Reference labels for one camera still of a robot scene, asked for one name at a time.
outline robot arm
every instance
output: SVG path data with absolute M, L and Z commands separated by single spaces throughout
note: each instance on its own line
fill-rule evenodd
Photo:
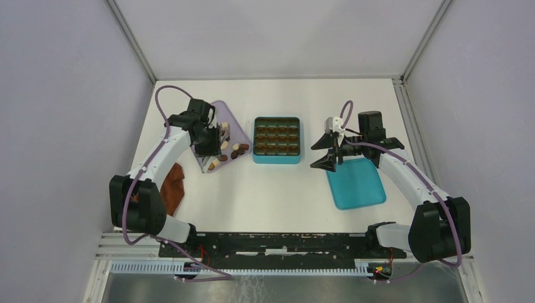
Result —
M 126 194 L 135 176 L 141 169 L 139 181 L 134 187 L 127 210 L 126 228 L 135 232 L 156 235 L 183 243 L 191 233 L 192 225 L 167 215 L 160 196 L 163 180 L 180 155 L 194 147 L 194 154 L 202 158 L 201 170 L 206 172 L 209 163 L 221 156 L 221 141 L 228 132 L 222 133 L 216 120 L 216 109 L 203 100 L 191 99 L 187 111 L 168 118 L 169 133 L 158 153 L 164 130 L 150 153 L 126 175 L 116 175 L 110 181 L 110 204 L 112 223 L 122 227 L 122 210 Z
M 326 120 L 325 134 L 312 146 L 313 150 L 328 148 L 327 155 L 314 162 L 312 168 L 336 171 L 336 161 L 343 163 L 344 157 L 363 155 L 391 178 L 414 209 L 411 226 L 382 222 L 368 227 L 367 237 L 373 245 L 395 247 L 412 252 L 424 263 L 456 255 L 453 235 L 437 194 L 447 205 L 461 251 L 470 251 L 470 209 L 463 198 L 451 198 L 438 188 L 425 174 L 410 162 L 408 153 L 397 138 L 386 138 L 380 112 L 363 112 L 358 115 L 361 133 L 359 136 L 345 136 L 341 127 L 343 119 L 330 117 Z M 367 145 L 388 150 L 388 153 Z M 408 163 L 418 172 L 412 171 Z

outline red wire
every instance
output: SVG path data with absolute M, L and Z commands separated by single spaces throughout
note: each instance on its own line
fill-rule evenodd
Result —
M 390 259 L 388 260 L 387 265 L 392 264 L 393 260 L 394 260 L 394 250 L 390 247 Z
M 210 266 L 210 256 L 208 255 L 208 252 L 204 250 L 202 245 L 200 245 L 199 248 L 201 249 L 201 258 L 203 258 L 204 254 L 206 254 L 206 258 L 208 259 L 208 263 L 206 263 L 206 265 Z

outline metal floor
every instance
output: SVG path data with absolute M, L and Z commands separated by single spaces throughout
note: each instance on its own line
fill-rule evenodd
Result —
M 394 263 L 394 278 L 416 264 Z M 102 302 L 468 302 L 457 270 L 426 264 L 414 277 L 377 284 L 355 276 L 236 276 L 182 283 L 170 275 L 110 274 Z

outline table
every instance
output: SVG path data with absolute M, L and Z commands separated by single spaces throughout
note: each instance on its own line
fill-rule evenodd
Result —
M 258 116 L 297 116 L 303 127 L 298 165 L 259 165 L 249 154 L 213 174 L 202 174 L 193 153 L 183 153 L 177 162 L 184 168 L 185 197 L 175 218 L 199 231 L 221 232 L 364 232 L 368 225 L 384 221 L 410 225 L 409 203 L 383 173 L 385 203 L 340 211 L 326 173 L 309 167 L 326 153 L 310 150 L 324 133 L 325 119 L 338 116 L 349 99 L 355 102 L 349 128 L 358 129 L 357 113 L 379 110 L 387 136 L 399 138 L 412 155 L 391 80 L 158 81 L 155 90 L 162 85 L 177 85 L 207 102 L 225 101 L 248 134 Z M 186 110 L 188 101 L 177 90 L 160 93 L 167 116 Z M 145 157 L 162 130 L 153 92 L 132 166 Z

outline teal tray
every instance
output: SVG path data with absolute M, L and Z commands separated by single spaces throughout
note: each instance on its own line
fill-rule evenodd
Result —
M 366 158 L 336 164 L 336 172 L 327 172 L 327 178 L 334 204 L 339 210 L 352 210 L 386 201 L 379 173 Z

